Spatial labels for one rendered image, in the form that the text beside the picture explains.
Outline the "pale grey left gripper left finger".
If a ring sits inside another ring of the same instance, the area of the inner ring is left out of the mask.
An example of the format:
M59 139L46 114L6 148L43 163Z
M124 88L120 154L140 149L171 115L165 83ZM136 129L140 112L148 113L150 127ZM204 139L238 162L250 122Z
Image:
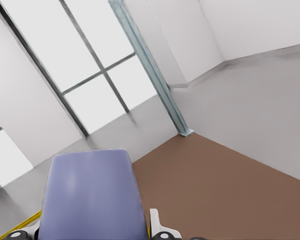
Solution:
M12 231L5 236L5 240L38 240L40 220L30 226Z

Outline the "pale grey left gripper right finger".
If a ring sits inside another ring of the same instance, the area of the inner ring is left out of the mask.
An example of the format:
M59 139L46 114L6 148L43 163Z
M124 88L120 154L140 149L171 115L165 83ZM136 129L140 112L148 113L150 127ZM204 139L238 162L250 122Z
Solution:
M162 226L159 212L156 208L151 208L150 212L150 239L151 240L181 240L181 234L172 228Z

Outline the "blue-purple cup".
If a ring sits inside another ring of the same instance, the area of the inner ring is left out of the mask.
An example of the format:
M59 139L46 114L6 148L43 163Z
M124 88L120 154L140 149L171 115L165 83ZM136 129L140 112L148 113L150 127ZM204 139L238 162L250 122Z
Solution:
M126 150L53 157L38 240L147 239L142 201Z

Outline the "grey-framed window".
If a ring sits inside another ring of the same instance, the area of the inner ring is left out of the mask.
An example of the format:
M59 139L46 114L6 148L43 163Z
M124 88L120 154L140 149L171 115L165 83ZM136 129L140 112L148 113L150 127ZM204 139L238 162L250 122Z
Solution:
M0 0L0 186L155 94L107 0Z

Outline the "silver frame post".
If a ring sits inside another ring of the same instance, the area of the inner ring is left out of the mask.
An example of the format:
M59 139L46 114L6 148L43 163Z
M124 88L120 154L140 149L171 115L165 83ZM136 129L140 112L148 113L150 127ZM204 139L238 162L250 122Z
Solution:
M158 65L155 63L155 59L124 3L124 0L108 0L108 3L145 69L178 134L185 138L189 137L194 131L189 128L180 112Z

